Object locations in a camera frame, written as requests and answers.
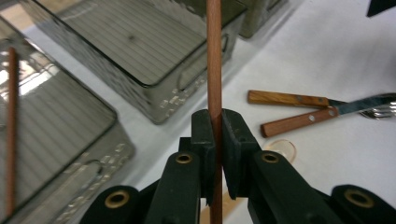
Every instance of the knife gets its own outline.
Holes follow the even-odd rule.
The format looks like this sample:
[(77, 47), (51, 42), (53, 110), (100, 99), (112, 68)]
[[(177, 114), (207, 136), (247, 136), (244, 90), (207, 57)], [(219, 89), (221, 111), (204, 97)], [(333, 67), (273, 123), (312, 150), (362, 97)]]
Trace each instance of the knife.
[(297, 105), (317, 107), (328, 107), (345, 103), (322, 96), (298, 95), (274, 91), (248, 91), (247, 101), (251, 104), (261, 105)]
[(372, 0), (367, 11), (367, 17), (375, 16), (392, 7), (396, 7), (396, 0)]
[(286, 133), (324, 120), (334, 119), (345, 114), (366, 111), (395, 101), (396, 93), (379, 94), (351, 103), (333, 105), (319, 111), (264, 123), (261, 126), (262, 136), (270, 137), (280, 133)]

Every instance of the tabletop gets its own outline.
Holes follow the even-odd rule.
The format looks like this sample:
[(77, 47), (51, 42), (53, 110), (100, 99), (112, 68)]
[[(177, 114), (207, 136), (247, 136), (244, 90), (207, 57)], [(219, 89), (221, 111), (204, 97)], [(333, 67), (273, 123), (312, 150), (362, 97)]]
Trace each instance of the tabletop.
[[(292, 142), (297, 152), (292, 165), (313, 188), (330, 194), (334, 186), (357, 185), (396, 207), (396, 119), (350, 114), (263, 138), (262, 123), (313, 109), (247, 102), (248, 90), (347, 102), (396, 91), (396, 8), (367, 18), (368, 5), (367, 0), (290, 0), (252, 38), (237, 40), (222, 69), (222, 103), (243, 116), (262, 147), (279, 139)], [(136, 154), (120, 171), (126, 177), (112, 184), (143, 189), (157, 180), (177, 151), (178, 138), (191, 136), (191, 114), (207, 108), (205, 87), (155, 125), (34, 26), (24, 32), (118, 111)], [(225, 223), (251, 222), (247, 200), (239, 202)]]

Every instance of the wooden stick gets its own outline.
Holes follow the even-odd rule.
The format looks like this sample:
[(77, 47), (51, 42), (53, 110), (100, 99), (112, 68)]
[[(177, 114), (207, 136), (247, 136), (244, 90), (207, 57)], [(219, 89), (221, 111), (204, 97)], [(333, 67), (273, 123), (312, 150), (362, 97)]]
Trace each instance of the wooden stick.
[[(222, 195), (222, 217), (226, 218), (228, 217), (234, 210), (235, 208), (243, 202), (243, 198), (236, 198), (236, 200), (233, 200), (230, 198), (230, 195), (228, 194), (228, 191), (223, 193)], [(200, 217), (200, 224), (209, 224), (210, 223), (210, 209), (208, 207), (205, 207), (201, 211), (201, 217)]]
[(8, 112), (7, 112), (7, 216), (11, 216), (15, 208), (16, 186), (16, 148), (17, 148), (17, 107), (19, 68), (18, 56), (14, 48), (8, 50)]
[(207, 103), (216, 138), (216, 172), (214, 198), (210, 206), (210, 223), (222, 223), (221, 169), (221, 2), (206, 0), (207, 19)]

